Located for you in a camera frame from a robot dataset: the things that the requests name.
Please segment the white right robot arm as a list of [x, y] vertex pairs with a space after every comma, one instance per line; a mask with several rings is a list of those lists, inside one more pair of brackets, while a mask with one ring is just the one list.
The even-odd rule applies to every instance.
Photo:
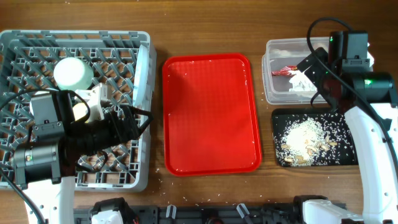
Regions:
[[301, 202], [304, 223], [397, 223], [397, 89], [391, 75], [373, 72], [366, 59], [337, 58], [312, 49], [298, 69], [326, 102], [345, 116], [363, 185], [362, 214], [326, 199]]

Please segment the yellow cup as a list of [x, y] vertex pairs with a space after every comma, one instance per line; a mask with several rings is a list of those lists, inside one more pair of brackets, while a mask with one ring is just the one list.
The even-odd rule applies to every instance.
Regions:
[[77, 103], [73, 107], [73, 115], [76, 121], [84, 117], [86, 114], [87, 114], [87, 107], [85, 106], [84, 103]]

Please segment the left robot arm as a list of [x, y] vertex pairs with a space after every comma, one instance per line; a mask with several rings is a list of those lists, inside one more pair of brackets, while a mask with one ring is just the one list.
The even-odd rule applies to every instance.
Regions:
[[123, 118], [114, 111], [89, 121], [91, 110], [75, 119], [71, 90], [31, 90], [34, 125], [28, 139], [13, 152], [15, 179], [2, 171], [1, 177], [25, 202], [30, 223], [73, 223], [75, 172], [96, 173], [78, 163], [81, 156], [101, 154], [107, 148], [137, 140], [154, 119], [149, 111], [122, 105]]

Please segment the large light blue plate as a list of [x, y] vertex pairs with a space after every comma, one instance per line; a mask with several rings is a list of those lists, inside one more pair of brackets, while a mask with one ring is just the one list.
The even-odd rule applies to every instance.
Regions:
[[133, 106], [138, 107], [144, 101], [149, 72], [149, 51], [140, 45], [137, 53], [136, 72], [133, 85]]

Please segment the green bowl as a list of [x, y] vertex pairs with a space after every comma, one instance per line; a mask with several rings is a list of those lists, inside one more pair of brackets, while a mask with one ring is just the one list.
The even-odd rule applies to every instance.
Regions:
[[53, 77], [61, 90], [86, 90], [91, 86], [94, 71], [84, 61], [67, 57], [56, 64]]

